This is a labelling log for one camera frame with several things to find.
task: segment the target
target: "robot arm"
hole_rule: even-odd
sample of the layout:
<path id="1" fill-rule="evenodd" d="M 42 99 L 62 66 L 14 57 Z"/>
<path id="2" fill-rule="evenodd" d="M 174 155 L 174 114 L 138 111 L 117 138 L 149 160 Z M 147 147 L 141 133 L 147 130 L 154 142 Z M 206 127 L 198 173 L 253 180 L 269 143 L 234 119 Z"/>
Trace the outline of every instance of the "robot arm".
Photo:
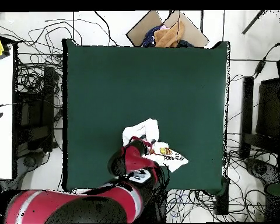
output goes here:
<path id="1" fill-rule="evenodd" d="M 123 172 L 129 176 L 112 179 L 84 194 L 41 190 L 0 193 L 0 222 L 132 223 L 158 184 L 159 166 L 141 157 L 145 149 L 145 143 L 137 139 L 123 147 L 110 159 L 109 169 L 115 176 Z"/>

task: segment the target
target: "black bar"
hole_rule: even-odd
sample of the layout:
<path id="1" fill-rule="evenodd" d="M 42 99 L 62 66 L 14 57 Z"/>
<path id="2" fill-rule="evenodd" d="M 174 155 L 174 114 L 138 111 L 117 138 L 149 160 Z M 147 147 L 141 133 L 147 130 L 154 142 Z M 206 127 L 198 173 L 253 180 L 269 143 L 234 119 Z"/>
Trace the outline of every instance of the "black bar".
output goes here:
<path id="1" fill-rule="evenodd" d="M 270 153 L 280 154 L 280 140 L 257 134 L 242 134 L 242 140 L 249 146 L 256 146 Z"/>
<path id="2" fill-rule="evenodd" d="M 243 102 L 241 104 L 241 136 L 239 146 L 239 157 L 248 158 L 251 145 L 245 143 L 244 135 L 252 132 L 252 113 L 253 113 L 253 86 L 254 78 L 245 76 L 243 82 Z"/>
<path id="3" fill-rule="evenodd" d="M 200 11 L 200 31 L 203 33 L 203 10 Z"/>
<path id="4" fill-rule="evenodd" d="M 51 152 L 53 151 L 54 137 L 54 68 L 52 67 L 44 68 L 43 93 L 45 102 L 43 102 L 41 125 L 46 125 L 48 127 L 48 138 L 42 143 L 42 148 L 43 152 Z"/>
<path id="5" fill-rule="evenodd" d="M 216 215 L 228 215 L 229 214 L 229 184 L 230 179 L 224 178 L 225 183 L 223 184 L 223 188 L 225 188 L 224 193 L 218 197 L 216 197 L 216 201 L 214 201 L 215 205 L 215 213 Z"/>
<path id="6" fill-rule="evenodd" d="M 259 17 L 265 12 L 265 10 L 259 11 L 257 15 L 254 17 L 254 19 L 249 23 L 249 25 L 245 28 L 245 30 L 242 32 L 242 34 L 247 33 L 247 31 L 251 28 L 253 24 L 255 24 L 256 20 L 259 19 Z"/>

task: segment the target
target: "black cable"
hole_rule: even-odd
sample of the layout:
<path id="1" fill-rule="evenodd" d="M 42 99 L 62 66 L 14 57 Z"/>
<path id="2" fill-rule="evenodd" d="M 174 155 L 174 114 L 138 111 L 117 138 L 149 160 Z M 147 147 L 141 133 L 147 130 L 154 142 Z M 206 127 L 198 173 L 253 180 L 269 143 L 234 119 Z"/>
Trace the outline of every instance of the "black cable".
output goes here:
<path id="1" fill-rule="evenodd" d="M 176 34 L 176 42 L 179 43 L 177 36 L 179 35 L 179 30 L 180 30 L 180 10 L 178 11 L 178 29 L 177 29 L 177 34 Z"/>
<path id="2" fill-rule="evenodd" d="M 95 23 L 95 22 L 88 22 L 87 20 L 83 20 L 83 19 L 73 19 L 73 20 L 68 20 L 68 19 L 54 19 L 54 20 L 45 20 L 45 22 L 52 22 L 52 21 L 55 21 L 55 20 L 67 20 L 67 21 L 77 21 L 77 20 L 81 20 L 81 21 L 83 21 L 83 22 L 87 22 L 87 23 L 91 23 L 91 24 L 96 24 L 96 25 L 98 25 L 98 26 L 102 29 L 102 31 L 105 32 L 105 34 L 108 36 L 108 38 L 109 38 L 110 40 L 112 40 L 116 46 L 119 46 L 119 45 L 109 36 L 109 34 L 107 34 L 107 32 L 101 27 L 101 25 L 99 25 L 98 23 Z"/>
<path id="3" fill-rule="evenodd" d="M 224 29 L 225 29 L 225 10 L 224 10 L 224 12 L 223 12 L 222 41 L 224 41 Z"/>
<path id="4" fill-rule="evenodd" d="M 109 44 L 110 44 L 110 40 L 112 40 L 111 39 L 111 36 L 110 36 L 110 28 L 109 28 L 109 25 L 108 25 L 108 23 L 95 11 L 95 14 L 99 17 L 99 18 L 101 18 L 102 20 L 103 20 L 103 22 L 107 25 L 107 27 L 108 27 L 108 33 L 109 33 L 109 42 L 108 42 L 108 46 L 109 46 Z"/>

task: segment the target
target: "orange cloth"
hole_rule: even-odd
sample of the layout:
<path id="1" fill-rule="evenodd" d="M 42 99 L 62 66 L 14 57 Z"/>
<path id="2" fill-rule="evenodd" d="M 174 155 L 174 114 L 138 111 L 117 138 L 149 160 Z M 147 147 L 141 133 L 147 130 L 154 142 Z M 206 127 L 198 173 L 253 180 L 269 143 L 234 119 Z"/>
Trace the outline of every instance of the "orange cloth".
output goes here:
<path id="1" fill-rule="evenodd" d="M 177 47 L 178 42 L 184 35 L 184 23 L 176 22 L 169 30 L 159 30 L 154 34 L 156 47 Z"/>

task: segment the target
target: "power cord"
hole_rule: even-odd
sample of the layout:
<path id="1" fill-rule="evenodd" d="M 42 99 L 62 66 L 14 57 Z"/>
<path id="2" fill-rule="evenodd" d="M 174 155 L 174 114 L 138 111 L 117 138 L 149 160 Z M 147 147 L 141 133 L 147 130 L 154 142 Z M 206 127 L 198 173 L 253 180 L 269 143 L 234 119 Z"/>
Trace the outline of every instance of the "power cord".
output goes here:
<path id="1" fill-rule="evenodd" d="M 267 54 L 264 56 L 264 58 L 258 63 L 256 69 L 255 69 L 255 78 L 261 73 L 261 71 L 263 71 L 263 68 L 265 66 L 265 60 L 267 59 L 268 54 L 270 53 L 271 50 L 273 50 L 274 47 L 280 46 L 280 42 L 276 43 L 271 49 L 269 49 L 269 51 L 267 52 Z"/>

